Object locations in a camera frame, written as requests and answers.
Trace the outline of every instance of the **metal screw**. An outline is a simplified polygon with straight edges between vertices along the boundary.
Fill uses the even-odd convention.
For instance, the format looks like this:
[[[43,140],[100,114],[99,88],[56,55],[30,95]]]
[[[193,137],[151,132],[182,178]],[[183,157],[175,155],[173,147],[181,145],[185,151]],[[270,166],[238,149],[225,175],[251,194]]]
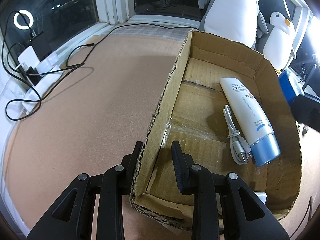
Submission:
[[[193,164],[193,165],[191,166],[191,169],[193,169],[194,171],[199,171],[199,170],[201,170],[201,166],[198,165],[198,164]]]
[[[308,132],[309,128],[307,126],[305,126],[302,130],[302,135],[306,135],[306,133]]]
[[[124,169],[124,166],[122,166],[122,165],[117,165],[115,167],[115,171],[122,171],[123,169]]]
[[[234,172],[229,173],[229,178],[230,179],[238,179],[238,175]]]
[[[78,176],[78,179],[79,179],[79,180],[85,180],[85,179],[87,179],[87,177],[88,177],[87,174],[81,173],[81,174]]]

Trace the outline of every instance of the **blue tube cap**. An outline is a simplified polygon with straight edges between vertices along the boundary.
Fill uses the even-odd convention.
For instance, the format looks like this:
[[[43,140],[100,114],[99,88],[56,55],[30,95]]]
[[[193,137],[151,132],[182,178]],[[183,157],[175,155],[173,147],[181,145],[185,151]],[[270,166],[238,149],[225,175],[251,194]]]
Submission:
[[[266,135],[253,143],[250,148],[258,167],[270,163],[281,154],[274,134]]]

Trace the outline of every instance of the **cork mat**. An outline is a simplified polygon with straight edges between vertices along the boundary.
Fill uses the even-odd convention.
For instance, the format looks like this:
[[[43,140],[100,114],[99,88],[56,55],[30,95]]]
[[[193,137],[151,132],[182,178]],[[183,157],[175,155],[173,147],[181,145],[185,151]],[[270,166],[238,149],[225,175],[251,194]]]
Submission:
[[[36,114],[17,124],[3,176],[30,229],[78,174],[104,173],[131,153],[137,140],[144,140],[181,45],[155,37],[110,36]],[[81,62],[88,51],[79,51],[70,64]],[[127,196],[123,217],[127,240],[177,237],[133,210]],[[179,238],[189,239],[190,233]]]

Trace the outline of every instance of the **white usb cable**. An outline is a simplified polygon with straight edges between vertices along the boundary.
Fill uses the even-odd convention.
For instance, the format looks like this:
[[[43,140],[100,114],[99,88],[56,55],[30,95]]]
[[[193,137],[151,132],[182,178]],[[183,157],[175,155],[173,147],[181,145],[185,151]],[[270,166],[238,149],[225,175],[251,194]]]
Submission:
[[[247,141],[240,136],[239,130],[236,129],[232,121],[231,111],[228,105],[225,105],[223,114],[229,129],[229,135],[227,138],[230,138],[231,155],[236,164],[247,164],[249,157],[251,157],[251,148]]]

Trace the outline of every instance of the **sunscreen tube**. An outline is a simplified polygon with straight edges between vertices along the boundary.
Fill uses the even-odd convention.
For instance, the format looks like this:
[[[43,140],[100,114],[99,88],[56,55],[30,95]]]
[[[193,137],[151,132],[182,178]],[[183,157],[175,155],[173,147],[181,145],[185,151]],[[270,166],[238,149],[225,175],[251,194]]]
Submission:
[[[270,163],[280,155],[280,149],[261,106],[236,78],[220,78],[220,85],[250,145],[256,165],[261,167]]]

